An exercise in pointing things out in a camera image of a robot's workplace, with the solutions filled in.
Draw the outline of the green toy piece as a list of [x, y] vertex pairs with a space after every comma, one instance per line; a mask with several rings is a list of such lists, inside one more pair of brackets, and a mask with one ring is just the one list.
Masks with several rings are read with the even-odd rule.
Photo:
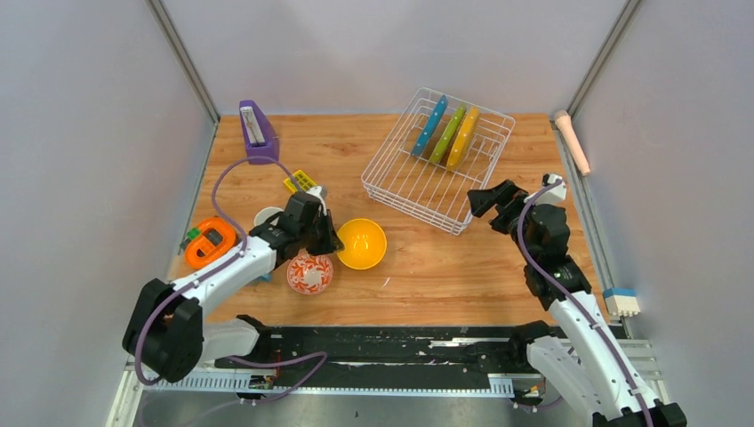
[[200, 235], [201, 235], [201, 231], [200, 231], [200, 230], [199, 230], [199, 229], [198, 229], [197, 227], [194, 227], [194, 228], [190, 229], [190, 230], [189, 230], [189, 231], [188, 231], [188, 232], [186, 233], [186, 236], [185, 236], [185, 238], [184, 238], [184, 239], [183, 239], [183, 240], [182, 240], [182, 241], [180, 242], [180, 249], [181, 249], [181, 250], [185, 250], [185, 249], [186, 249], [186, 248], [188, 247], [188, 245], [189, 245], [189, 244], [190, 244], [190, 243], [191, 243], [191, 242], [192, 242], [192, 241], [193, 241], [193, 240], [194, 240], [195, 238], [197, 238], [197, 237], [198, 237], [198, 236], [200, 236]]

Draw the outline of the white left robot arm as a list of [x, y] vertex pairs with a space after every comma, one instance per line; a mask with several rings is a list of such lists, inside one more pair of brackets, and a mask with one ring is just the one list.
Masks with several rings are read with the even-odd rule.
[[230, 296], [300, 250], [312, 255], [342, 250], [325, 198], [323, 186], [297, 191], [284, 211], [254, 227], [218, 260], [171, 283], [150, 280], [140, 290], [125, 329], [124, 350], [169, 383], [202, 362], [230, 356], [250, 367], [265, 366], [273, 346], [253, 318], [238, 316], [223, 324], [206, 319]]

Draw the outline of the green dotted plate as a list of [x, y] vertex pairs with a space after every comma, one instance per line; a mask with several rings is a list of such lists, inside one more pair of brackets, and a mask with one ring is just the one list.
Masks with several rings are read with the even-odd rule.
[[455, 135], [456, 131], [458, 130], [461, 124], [462, 119], [466, 115], [467, 110], [468, 110], [468, 106], [466, 104], [461, 104], [455, 110], [452, 117], [447, 122], [446, 127], [444, 131], [442, 132], [439, 140], [437, 141], [435, 148], [433, 149], [431, 155], [429, 156], [430, 163], [439, 164], [441, 162], [447, 149], [450, 146], [453, 136]]

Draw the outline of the pink mug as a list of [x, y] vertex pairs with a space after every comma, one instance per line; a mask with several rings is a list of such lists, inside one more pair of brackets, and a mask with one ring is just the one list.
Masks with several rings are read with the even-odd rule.
[[277, 207], [277, 206], [268, 206], [263, 209], [261, 209], [254, 217], [253, 219], [253, 226], [257, 227], [262, 225], [263, 223], [270, 220], [270, 223], [272, 225], [277, 225], [278, 218], [277, 214], [280, 214], [284, 211], [283, 208]]

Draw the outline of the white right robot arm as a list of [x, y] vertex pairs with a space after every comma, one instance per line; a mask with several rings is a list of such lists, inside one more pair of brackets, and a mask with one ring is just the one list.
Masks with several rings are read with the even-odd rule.
[[574, 349], [568, 352], [545, 322], [531, 322], [515, 327], [510, 364], [542, 374], [589, 426], [685, 426], [679, 404], [663, 402], [630, 362], [569, 255], [565, 195], [563, 178], [553, 173], [534, 194], [510, 180], [467, 193], [473, 216], [495, 210], [491, 229], [510, 236], [525, 260], [529, 291]]

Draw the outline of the yellow dotted plate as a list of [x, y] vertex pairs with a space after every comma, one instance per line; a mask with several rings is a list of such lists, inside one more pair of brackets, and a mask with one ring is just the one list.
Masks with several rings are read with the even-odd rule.
[[458, 129], [450, 154], [446, 161], [446, 168], [449, 171], [457, 170], [463, 159], [466, 157], [470, 144], [473, 140], [474, 129], [480, 115], [479, 108], [472, 106], [467, 111]]

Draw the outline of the purple metronome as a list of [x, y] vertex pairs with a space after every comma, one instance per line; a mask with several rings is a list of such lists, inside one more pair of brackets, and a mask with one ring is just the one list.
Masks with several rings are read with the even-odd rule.
[[243, 100], [238, 105], [242, 121], [247, 163], [268, 165], [279, 159], [280, 140], [273, 125], [256, 102]]

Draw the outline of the white orange patterned bowl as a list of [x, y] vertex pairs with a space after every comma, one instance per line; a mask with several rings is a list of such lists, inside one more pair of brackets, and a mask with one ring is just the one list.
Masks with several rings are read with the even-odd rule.
[[289, 287], [299, 294], [321, 294], [333, 281], [334, 267], [326, 255], [299, 254], [286, 269]]

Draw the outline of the white blue toy block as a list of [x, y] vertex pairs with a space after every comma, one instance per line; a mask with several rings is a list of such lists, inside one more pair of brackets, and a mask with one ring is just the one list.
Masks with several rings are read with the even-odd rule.
[[630, 318], [641, 312], [637, 295], [632, 289], [613, 287], [605, 290], [602, 296], [612, 318]]

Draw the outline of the blue dotted plate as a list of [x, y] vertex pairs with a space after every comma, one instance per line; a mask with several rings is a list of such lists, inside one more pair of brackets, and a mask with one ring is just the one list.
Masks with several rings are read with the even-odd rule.
[[432, 134], [437, 129], [437, 126], [439, 125], [442, 119], [442, 116], [445, 113], [447, 105], [448, 105], [448, 99], [445, 94], [442, 94], [439, 100], [437, 101], [435, 108], [428, 115], [427, 121], [425, 125], [423, 126], [421, 133], [412, 148], [411, 154], [413, 156], [421, 157], [423, 155], [424, 150], [429, 144], [429, 140]]

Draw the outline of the yellow green toy block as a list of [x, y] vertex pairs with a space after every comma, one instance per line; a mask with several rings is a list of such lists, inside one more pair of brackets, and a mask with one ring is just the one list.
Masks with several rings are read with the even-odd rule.
[[317, 183], [301, 169], [296, 170], [293, 174], [283, 181], [284, 186], [292, 193], [297, 191], [308, 191], [317, 186]]

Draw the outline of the yellow ribbed bowl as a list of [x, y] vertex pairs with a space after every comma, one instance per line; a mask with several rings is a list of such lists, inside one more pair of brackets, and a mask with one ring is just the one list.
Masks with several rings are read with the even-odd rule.
[[367, 218], [343, 223], [337, 235], [344, 248], [337, 253], [341, 263], [353, 270], [369, 270], [377, 266], [387, 253], [388, 240], [382, 227]]

